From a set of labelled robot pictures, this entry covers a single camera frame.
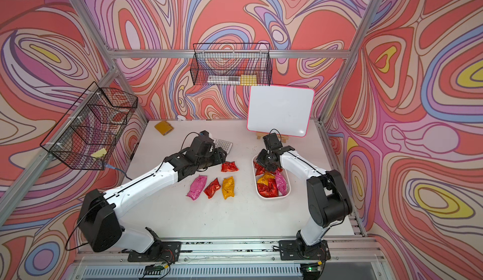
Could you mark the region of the red tea bag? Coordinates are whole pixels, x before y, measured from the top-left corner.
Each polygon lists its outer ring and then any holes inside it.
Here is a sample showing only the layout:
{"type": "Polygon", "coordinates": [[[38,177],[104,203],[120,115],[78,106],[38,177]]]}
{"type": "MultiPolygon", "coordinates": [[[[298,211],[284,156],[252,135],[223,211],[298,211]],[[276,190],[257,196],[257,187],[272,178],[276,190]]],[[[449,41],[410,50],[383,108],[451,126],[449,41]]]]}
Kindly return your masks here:
{"type": "Polygon", "coordinates": [[[254,168],[255,168],[255,175],[260,176],[265,174],[265,168],[261,166],[260,164],[254,162],[254,168]]]}
{"type": "Polygon", "coordinates": [[[210,184],[208,184],[208,186],[204,190],[204,193],[208,197],[208,199],[211,199],[212,197],[214,197],[215,193],[220,189],[221,189],[221,184],[218,178],[216,178],[210,184]]]}
{"type": "Polygon", "coordinates": [[[236,166],[235,162],[225,162],[221,165],[221,171],[223,173],[237,172],[239,168],[236,166]]]}
{"type": "Polygon", "coordinates": [[[279,191],[275,180],[268,180],[267,184],[257,183],[257,191],[263,198],[277,198],[279,191]]]}

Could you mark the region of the white storage box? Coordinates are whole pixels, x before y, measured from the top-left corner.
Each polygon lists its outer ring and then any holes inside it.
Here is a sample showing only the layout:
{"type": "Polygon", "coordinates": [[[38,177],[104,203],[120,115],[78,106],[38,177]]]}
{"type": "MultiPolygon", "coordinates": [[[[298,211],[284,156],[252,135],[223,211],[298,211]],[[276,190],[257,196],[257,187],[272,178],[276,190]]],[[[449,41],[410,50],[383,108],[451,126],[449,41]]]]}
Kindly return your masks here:
{"type": "Polygon", "coordinates": [[[257,162],[255,156],[252,160],[256,192],[264,200],[282,199],[289,196],[291,186],[289,176],[285,169],[277,168],[269,172],[257,162]]]}

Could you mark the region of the yellow tea bag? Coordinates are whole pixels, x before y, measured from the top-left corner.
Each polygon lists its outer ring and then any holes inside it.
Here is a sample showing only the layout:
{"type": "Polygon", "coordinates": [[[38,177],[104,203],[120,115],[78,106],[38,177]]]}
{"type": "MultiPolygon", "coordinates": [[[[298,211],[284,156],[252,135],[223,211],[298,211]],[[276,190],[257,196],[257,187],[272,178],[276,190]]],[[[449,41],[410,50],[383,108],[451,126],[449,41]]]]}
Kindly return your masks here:
{"type": "Polygon", "coordinates": [[[275,176],[272,173],[266,172],[262,177],[260,177],[257,180],[257,183],[268,186],[269,185],[269,181],[271,179],[275,179],[275,176]]]}
{"type": "Polygon", "coordinates": [[[235,180],[232,176],[223,180],[222,193],[224,199],[235,196],[235,180]]]}

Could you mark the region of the pink tea bag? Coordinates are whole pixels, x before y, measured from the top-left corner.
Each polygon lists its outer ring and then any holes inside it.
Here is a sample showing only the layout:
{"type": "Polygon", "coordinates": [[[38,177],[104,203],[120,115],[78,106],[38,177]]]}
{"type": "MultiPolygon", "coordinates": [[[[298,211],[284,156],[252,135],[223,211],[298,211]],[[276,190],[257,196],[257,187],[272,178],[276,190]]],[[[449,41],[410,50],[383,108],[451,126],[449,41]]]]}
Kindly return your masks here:
{"type": "Polygon", "coordinates": [[[281,196],[285,196],[288,194],[288,184],[283,176],[283,174],[279,171],[275,174],[275,183],[277,185],[278,192],[281,196]]]}
{"type": "Polygon", "coordinates": [[[193,201],[197,200],[201,192],[205,189],[207,176],[198,176],[191,184],[187,197],[191,198],[193,201]]]}

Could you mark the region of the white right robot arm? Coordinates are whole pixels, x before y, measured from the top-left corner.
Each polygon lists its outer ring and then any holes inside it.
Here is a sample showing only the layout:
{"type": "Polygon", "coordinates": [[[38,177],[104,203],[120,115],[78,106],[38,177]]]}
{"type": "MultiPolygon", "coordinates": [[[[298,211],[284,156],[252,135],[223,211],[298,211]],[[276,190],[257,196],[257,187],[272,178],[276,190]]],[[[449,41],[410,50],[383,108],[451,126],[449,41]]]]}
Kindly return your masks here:
{"type": "Polygon", "coordinates": [[[352,214],[353,206],[342,175],[308,162],[290,145],[283,145],[275,133],[263,137],[265,148],[257,163],[267,171],[279,168],[305,180],[310,219],[297,233],[299,248],[319,244],[333,227],[341,225],[352,214]]]}

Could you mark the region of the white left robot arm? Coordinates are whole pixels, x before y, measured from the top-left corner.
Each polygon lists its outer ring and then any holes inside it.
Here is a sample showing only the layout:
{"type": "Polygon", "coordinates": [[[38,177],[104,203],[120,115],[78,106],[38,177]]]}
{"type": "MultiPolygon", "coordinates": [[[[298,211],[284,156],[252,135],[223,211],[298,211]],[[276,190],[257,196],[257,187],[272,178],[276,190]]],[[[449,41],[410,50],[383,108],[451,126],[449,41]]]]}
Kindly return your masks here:
{"type": "Polygon", "coordinates": [[[207,131],[202,131],[189,147],[167,156],[157,167],[129,183],[105,192],[90,191],[84,198],[77,227],[94,252],[118,247],[149,254],[160,244],[157,234],[148,227],[130,225],[123,217],[161,189],[197,171],[221,165],[226,157],[226,151],[215,145],[207,131]]]}

